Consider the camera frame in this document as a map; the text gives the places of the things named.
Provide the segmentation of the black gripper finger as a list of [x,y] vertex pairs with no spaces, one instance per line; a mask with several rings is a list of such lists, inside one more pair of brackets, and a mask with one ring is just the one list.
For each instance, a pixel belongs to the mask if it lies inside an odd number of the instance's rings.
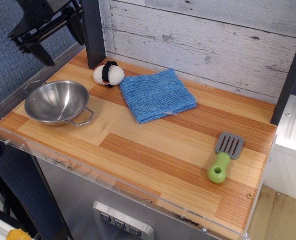
[[47,51],[42,47],[42,45],[38,42],[30,42],[29,43],[29,51],[44,65],[46,66],[54,66],[55,63],[52,60],[51,56],[47,53]]
[[86,40],[82,29],[81,18],[78,15],[71,15],[67,21],[67,27],[74,39],[80,45],[84,45]]

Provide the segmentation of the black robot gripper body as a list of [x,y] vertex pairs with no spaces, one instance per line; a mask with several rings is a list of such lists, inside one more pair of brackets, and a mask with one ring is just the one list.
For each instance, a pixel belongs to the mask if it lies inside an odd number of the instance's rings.
[[63,27],[70,16],[82,18],[83,8],[76,0],[19,0],[23,17],[8,34],[23,53],[29,51],[29,43],[40,43]]

